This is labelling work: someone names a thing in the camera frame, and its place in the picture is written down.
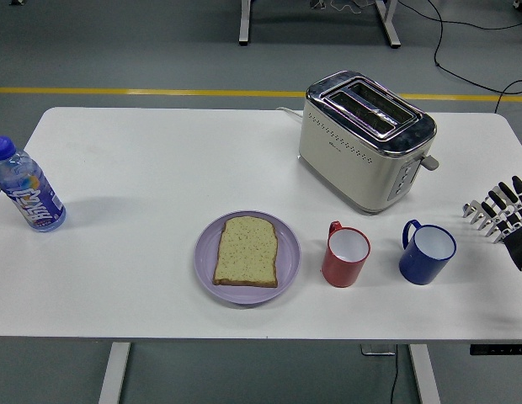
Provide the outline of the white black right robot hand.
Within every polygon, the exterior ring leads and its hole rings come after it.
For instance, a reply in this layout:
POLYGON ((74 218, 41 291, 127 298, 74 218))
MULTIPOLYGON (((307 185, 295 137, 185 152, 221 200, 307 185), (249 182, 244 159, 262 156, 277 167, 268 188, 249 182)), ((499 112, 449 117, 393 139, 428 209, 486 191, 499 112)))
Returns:
POLYGON ((488 200, 481 207, 493 223, 489 232, 499 231, 497 242, 507 249, 516 268, 522 273, 522 179, 512 177, 512 187, 498 184, 500 194, 494 189, 488 192, 488 200))

